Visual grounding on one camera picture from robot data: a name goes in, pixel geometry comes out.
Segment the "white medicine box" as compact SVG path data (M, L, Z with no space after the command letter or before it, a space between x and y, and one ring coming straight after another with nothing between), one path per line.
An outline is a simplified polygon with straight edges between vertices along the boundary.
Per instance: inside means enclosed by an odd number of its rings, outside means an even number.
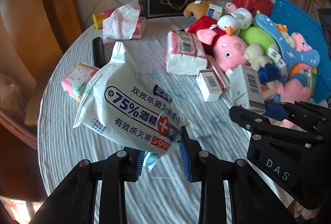
M241 106L257 113L265 112L263 93L256 70L239 65L231 74L229 83L233 106Z
M211 69L200 70L196 81L205 102L217 101L223 93L219 81Z

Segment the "crumpled white paper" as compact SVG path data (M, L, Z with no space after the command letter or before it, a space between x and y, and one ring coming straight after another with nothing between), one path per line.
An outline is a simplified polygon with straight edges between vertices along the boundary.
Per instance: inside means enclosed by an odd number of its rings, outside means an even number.
M136 0L117 8L110 17L103 21L103 39L132 39L140 13L141 5Z

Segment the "white alcohol wipes pack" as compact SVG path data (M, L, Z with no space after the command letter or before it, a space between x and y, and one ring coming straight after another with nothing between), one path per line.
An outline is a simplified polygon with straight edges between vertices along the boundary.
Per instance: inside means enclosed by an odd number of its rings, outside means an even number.
M170 153L188 126L173 98L140 71L122 42L108 64L89 80L73 123L124 147Z

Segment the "yellow pink tube can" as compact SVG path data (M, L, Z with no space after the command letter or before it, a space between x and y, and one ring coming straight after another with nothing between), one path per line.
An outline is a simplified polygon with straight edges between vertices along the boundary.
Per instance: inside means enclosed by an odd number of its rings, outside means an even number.
M116 8L106 10L104 12L95 13L92 15L94 26L97 30L103 28L103 21L111 16Z

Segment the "white duck plush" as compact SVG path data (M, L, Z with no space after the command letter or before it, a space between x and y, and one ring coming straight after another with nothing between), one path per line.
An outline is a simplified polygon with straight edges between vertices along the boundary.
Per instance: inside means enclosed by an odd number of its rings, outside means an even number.
M238 8L234 12L222 15L217 26L228 36L238 35L240 30L248 29L252 23L252 14L245 8Z

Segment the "brown plush dog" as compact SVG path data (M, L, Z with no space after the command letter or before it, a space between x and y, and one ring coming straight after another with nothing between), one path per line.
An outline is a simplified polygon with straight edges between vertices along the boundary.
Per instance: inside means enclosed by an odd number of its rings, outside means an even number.
M196 20L200 19L203 15L207 14L211 1L194 1L188 4L183 11L185 17L195 17Z

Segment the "small pink pig plush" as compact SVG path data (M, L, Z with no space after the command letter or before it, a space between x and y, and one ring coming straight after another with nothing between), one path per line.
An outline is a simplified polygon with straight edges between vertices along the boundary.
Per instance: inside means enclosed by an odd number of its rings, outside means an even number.
M299 52L306 52L309 50L312 50L313 48L307 44L306 40L304 39L304 37L297 32L293 32L293 34L291 34L291 36L294 38L294 40L296 41L296 46L295 46L295 50L299 51ZM300 73L303 73L304 70L308 70L310 69L311 66L307 65L307 64L296 64L293 67L293 71L299 71Z

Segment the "blue plastic storage crate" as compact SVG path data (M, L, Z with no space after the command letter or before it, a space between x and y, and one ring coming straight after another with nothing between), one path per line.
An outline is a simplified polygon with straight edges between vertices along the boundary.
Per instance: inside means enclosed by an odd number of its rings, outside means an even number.
M330 57L321 25L308 13L288 0L276 0L271 14L273 22L284 24L290 33L299 32L320 54L314 101L320 103L330 97Z

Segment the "black cylinder roll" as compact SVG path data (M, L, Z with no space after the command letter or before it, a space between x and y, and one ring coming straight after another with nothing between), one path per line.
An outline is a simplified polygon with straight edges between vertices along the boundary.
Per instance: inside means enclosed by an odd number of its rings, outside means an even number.
M95 67L101 69L107 64L104 43L101 37L96 37L92 40L92 54Z

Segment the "pink tissue pack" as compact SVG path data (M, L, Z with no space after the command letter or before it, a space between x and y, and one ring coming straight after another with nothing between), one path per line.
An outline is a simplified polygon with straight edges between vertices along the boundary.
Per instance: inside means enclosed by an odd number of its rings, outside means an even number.
M207 67L204 48L197 35L170 31L167 35L166 71L174 75L198 75Z

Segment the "pink green wipes pack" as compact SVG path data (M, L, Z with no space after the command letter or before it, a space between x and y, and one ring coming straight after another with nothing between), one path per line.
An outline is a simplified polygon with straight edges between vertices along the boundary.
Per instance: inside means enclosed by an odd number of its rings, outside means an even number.
M73 99L80 102L89 80L98 72L99 68L86 63L78 63L61 80L63 90Z

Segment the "cream bear plush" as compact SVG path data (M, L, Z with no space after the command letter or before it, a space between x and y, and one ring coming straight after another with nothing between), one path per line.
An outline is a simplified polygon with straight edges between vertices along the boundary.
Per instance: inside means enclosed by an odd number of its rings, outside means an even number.
M258 43L248 45L243 56L256 71L259 71L266 64L272 64L272 60L264 55L264 50Z

